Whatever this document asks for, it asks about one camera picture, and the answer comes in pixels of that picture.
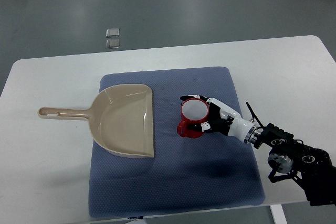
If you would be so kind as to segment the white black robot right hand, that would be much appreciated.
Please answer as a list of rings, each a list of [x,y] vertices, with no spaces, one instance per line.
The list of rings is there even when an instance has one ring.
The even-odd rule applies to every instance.
[[[182,103],[189,98],[200,98],[209,107],[206,122],[192,124],[187,128],[205,133],[218,132],[224,136],[233,136],[244,143],[251,141],[258,127],[251,121],[244,120],[237,111],[216,98],[202,95],[184,95],[180,97]]]

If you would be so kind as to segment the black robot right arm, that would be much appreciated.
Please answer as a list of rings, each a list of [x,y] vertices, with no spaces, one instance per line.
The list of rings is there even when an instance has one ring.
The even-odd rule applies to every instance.
[[[293,134],[272,123],[262,125],[250,104],[246,105],[259,124],[249,142],[256,149],[263,144],[271,148],[267,159],[270,182],[292,179],[304,190],[311,206],[335,205],[335,166],[329,153],[296,140]]]

